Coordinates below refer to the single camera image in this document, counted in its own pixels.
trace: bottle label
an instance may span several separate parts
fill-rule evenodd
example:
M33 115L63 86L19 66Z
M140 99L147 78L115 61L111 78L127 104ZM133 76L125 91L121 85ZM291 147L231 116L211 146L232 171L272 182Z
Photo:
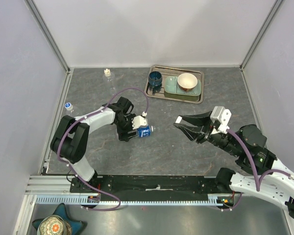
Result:
M150 127L140 127L137 129L137 133L139 137L146 137L151 135Z

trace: brown tray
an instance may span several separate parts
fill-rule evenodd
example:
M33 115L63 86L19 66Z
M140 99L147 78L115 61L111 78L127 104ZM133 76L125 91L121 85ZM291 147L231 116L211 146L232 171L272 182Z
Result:
M192 70L184 70L184 69L176 69L176 68L169 68L163 66L152 66L150 68L149 73L153 71L158 71L162 74L162 85L158 88L152 88L148 83L145 86L145 93L148 97L154 97L159 99L169 99L169 100L176 100L182 102L188 102L193 104L200 104L203 101L204 95L204 73L200 71L192 71ZM193 74L199 81L201 81L201 94L199 96L190 96L190 95L181 95L181 94L169 94L165 92L164 84L168 76L179 76L182 73L191 73Z

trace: robotic arm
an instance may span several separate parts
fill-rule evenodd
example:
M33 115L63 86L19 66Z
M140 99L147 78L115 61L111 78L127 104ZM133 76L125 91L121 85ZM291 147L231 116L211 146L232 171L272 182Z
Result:
M252 156L257 175L262 175L256 181L262 182L261 188L256 189L256 181L245 177L228 168L221 168L216 184L221 190L233 190L269 201L284 210L294 218L294 173L268 149L265 148L267 138L262 135L256 125L241 127L234 135L230 134L228 122L231 112L222 106L216 106L213 111L201 115L179 116L174 124L191 141L204 143L208 141L230 155L237 157L235 161L243 171L253 174L243 146L234 137L237 135ZM181 124L184 120L193 126Z
M86 182L97 177L97 172L89 165L84 154L86 152L88 135L104 125L115 124L120 141L129 141L138 135L148 135L149 126L146 113L141 116L132 114L134 105L127 98L120 97L117 103L110 104L105 110L103 105L97 115L88 117L78 123L67 136L60 150L61 159L71 164L74 171ZM67 129L80 117L64 116L53 136L50 147L57 152L61 139Z

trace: white bowl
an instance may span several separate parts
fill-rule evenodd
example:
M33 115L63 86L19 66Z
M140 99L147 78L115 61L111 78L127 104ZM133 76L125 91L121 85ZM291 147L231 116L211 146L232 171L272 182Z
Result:
M191 89L197 86L197 83L197 78L191 73L182 73L177 78L178 86L186 92L189 92Z

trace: blue cup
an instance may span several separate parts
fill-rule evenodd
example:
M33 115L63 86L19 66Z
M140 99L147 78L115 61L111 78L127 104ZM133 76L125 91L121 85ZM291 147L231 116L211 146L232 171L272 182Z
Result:
M162 83L161 73L157 71L151 72L148 76L148 82L152 86L152 88L161 85Z

